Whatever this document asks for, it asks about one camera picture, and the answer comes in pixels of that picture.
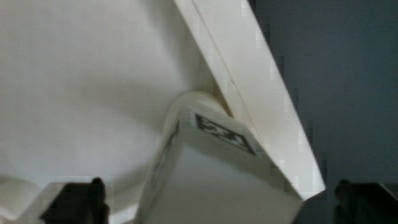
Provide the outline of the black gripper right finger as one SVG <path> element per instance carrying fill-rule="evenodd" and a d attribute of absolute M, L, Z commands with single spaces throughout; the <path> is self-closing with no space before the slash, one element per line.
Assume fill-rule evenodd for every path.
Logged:
<path fill-rule="evenodd" d="M 398 183 L 343 180 L 334 196 L 334 224 L 398 224 Z"/>

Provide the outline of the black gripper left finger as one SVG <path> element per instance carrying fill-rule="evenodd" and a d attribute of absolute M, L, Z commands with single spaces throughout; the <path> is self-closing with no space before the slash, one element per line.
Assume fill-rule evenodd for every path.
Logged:
<path fill-rule="evenodd" d="M 68 183 L 39 216 L 45 224 L 109 224 L 105 183 Z"/>

